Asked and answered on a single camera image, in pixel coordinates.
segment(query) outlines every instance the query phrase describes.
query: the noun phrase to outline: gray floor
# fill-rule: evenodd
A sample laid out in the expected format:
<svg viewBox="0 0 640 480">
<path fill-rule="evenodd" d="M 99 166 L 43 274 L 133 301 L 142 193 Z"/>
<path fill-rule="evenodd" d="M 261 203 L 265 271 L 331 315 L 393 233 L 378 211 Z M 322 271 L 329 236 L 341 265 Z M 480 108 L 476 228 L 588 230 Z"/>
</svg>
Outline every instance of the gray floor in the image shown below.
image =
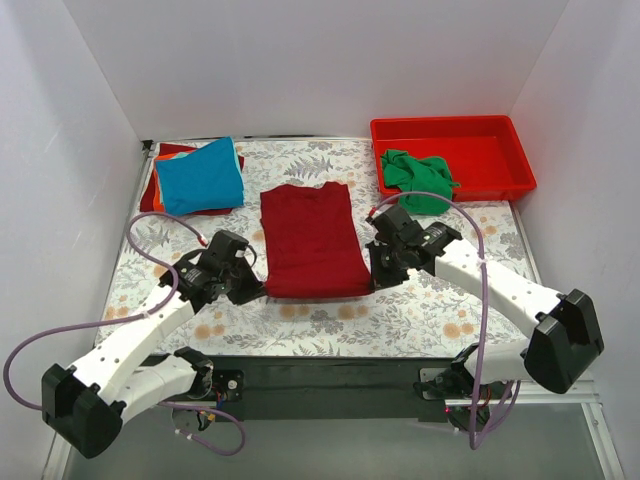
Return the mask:
<svg viewBox="0 0 640 480">
<path fill-rule="evenodd" d="M 128 424 L 101 456 L 73 453 L 66 480 L 261 479 L 601 479 L 580 405 L 521 405 L 477 452 L 463 435 L 410 420 L 250 421 L 232 458 L 175 436 L 170 412 L 156 408 Z M 213 425 L 205 436 L 230 447 L 237 433 Z"/>
</svg>

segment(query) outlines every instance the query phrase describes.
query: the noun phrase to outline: dark red fabric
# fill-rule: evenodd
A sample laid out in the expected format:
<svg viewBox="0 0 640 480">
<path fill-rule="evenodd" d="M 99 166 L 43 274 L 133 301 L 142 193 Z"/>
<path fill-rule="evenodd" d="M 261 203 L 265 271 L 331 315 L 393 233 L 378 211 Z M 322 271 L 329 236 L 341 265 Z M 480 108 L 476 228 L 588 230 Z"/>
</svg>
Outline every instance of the dark red fabric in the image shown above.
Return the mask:
<svg viewBox="0 0 640 480">
<path fill-rule="evenodd" d="M 267 294 L 337 298 L 371 293 L 346 185 L 281 185 L 260 194 L 267 246 Z"/>
<path fill-rule="evenodd" d="M 158 156 L 162 155 L 170 155 L 172 153 L 180 153 L 180 152 L 193 152 L 197 150 L 194 147 L 187 147 L 186 145 L 175 145 L 173 143 L 161 143 L 160 151 L 158 152 Z M 244 168 L 244 157 L 238 155 L 238 163 L 240 163 L 240 170 Z M 147 183 L 147 188 L 142 194 L 142 198 L 140 199 L 140 211 L 141 212 L 153 212 L 153 197 L 156 194 L 156 180 L 153 178 L 155 175 L 155 169 L 151 173 L 152 177 L 149 178 L 149 183 Z M 200 210 L 199 212 L 194 212 L 192 215 L 204 215 L 208 217 L 215 217 L 216 215 L 228 215 L 231 213 L 231 208 L 220 208 L 213 210 Z"/>
</svg>

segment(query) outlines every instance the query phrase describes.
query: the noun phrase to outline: crumpled green towel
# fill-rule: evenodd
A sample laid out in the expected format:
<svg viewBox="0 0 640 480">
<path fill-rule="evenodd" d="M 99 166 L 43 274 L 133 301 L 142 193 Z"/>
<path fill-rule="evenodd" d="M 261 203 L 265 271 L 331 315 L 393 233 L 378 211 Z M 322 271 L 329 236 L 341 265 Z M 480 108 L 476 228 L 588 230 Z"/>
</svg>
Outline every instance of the crumpled green towel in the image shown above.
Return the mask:
<svg viewBox="0 0 640 480">
<path fill-rule="evenodd" d="M 387 150 L 380 159 L 387 187 L 398 187 L 403 192 L 437 193 L 451 200 L 452 187 L 460 186 L 451 178 L 447 162 L 442 157 L 417 159 L 402 150 Z M 424 195 L 407 195 L 398 203 L 410 213 L 424 215 L 440 215 L 449 209 L 448 203 Z"/>
</svg>

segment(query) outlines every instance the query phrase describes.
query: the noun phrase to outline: tabletop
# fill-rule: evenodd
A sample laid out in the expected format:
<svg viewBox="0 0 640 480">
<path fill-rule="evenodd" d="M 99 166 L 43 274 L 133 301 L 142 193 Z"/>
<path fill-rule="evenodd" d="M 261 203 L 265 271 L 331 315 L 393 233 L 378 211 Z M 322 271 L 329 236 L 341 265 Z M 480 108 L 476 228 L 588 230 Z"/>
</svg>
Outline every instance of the tabletop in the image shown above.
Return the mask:
<svg viewBox="0 0 640 480">
<path fill-rule="evenodd" d="M 173 142 L 201 147 L 202 142 Z M 227 229 L 249 239 L 258 259 L 257 276 L 266 280 L 264 232 L 260 224 L 260 192 L 289 183 L 311 187 L 327 181 L 348 185 L 353 221 L 365 261 L 364 245 L 374 231 L 365 218 L 380 200 L 371 142 L 360 139 L 237 141 L 245 157 L 245 205 L 219 217 L 190 216 L 187 221 L 211 238 Z M 147 164 L 146 181 L 151 173 Z M 524 277 L 534 280 L 527 251 L 508 202 L 461 204 L 481 226 L 486 251 Z M 424 226 L 434 217 L 415 216 Z M 475 232 L 453 210 L 438 217 L 475 242 Z M 199 248 L 193 234 L 170 220 L 148 217 L 134 228 L 137 242 L 156 257 L 176 261 Z M 137 255 L 123 241 L 105 319 L 124 317 L 144 301 L 164 268 Z M 170 353 L 186 345 L 207 355 L 301 355 L 349 357 L 450 357 L 477 341 L 480 301 L 461 288 L 425 272 L 413 272 L 403 285 L 367 297 L 327 301 L 261 298 L 235 306 L 220 298 L 176 329 L 155 353 Z M 103 341 L 117 326 L 98 329 Z M 519 330 L 491 310 L 487 341 L 521 339 Z"/>
</svg>

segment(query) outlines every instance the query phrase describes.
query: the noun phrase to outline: stack of folded cloth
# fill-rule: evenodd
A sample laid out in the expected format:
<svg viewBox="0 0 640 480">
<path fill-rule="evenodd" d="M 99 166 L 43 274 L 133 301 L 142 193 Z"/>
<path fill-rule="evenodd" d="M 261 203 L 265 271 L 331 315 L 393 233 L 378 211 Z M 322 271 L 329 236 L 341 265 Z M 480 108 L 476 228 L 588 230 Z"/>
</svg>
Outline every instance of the stack of folded cloth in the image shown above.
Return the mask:
<svg viewBox="0 0 640 480">
<path fill-rule="evenodd" d="M 141 212 L 220 215 L 244 204 L 242 167 L 230 137 L 200 149 L 161 144 Z"/>
</svg>

